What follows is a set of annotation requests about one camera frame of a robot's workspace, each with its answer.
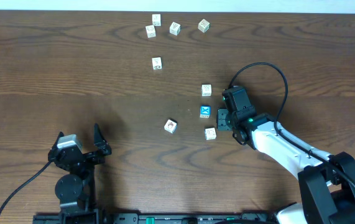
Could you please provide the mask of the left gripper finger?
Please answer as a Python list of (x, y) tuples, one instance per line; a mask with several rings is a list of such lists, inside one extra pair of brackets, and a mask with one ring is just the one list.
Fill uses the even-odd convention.
[(53, 146), (51, 147), (51, 152), (54, 152), (54, 151), (57, 151), (57, 150), (58, 150), (57, 144), (58, 144), (58, 141), (59, 141), (59, 139), (60, 139), (61, 137), (64, 137), (64, 133), (60, 131), (59, 134), (58, 134), (58, 136), (57, 136), (57, 138), (56, 138), (56, 140), (55, 140), (55, 143), (54, 143)]
[(97, 123), (94, 125), (94, 145), (102, 155), (108, 156), (112, 154), (111, 146), (103, 137)]

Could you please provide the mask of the blue X wooden block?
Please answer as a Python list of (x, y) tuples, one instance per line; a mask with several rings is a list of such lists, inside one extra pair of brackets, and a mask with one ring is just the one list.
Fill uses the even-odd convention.
[(200, 118), (209, 118), (211, 115), (211, 107), (202, 105), (200, 106)]

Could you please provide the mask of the wooden block mid table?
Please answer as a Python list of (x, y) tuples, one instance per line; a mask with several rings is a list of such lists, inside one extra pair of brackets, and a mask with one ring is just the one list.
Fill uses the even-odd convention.
[(205, 84), (201, 86), (201, 95), (202, 96), (211, 96), (212, 86), (210, 84)]

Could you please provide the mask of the blue-sided smiley wooden block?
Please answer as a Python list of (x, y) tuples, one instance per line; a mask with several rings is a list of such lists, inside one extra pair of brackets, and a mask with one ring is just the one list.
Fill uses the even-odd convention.
[(208, 140), (214, 140), (216, 139), (217, 134), (216, 134), (216, 129), (215, 128), (206, 128), (205, 129), (205, 139)]

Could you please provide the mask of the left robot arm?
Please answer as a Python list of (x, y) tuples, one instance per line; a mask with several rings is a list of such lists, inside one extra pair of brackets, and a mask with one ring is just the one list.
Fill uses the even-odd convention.
[(68, 172), (55, 186), (60, 201), (61, 223), (104, 223), (104, 210), (96, 204), (95, 166), (103, 164), (112, 153), (99, 125), (94, 125), (94, 145), (97, 150), (82, 152), (77, 135), (58, 134), (48, 153), (48, 161)]

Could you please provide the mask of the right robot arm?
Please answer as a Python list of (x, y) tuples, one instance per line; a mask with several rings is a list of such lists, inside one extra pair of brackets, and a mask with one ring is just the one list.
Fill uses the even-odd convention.
[(299, 183), (301, 202), (274, 213), (276, 223), (355, 223), (355, 160), (346, 152), (332, 155), (286, 131), (267, 113), (257, 114), (246, 90), (222, 93), (218, 129), (232, 131), (240, 145), (268, 155)]

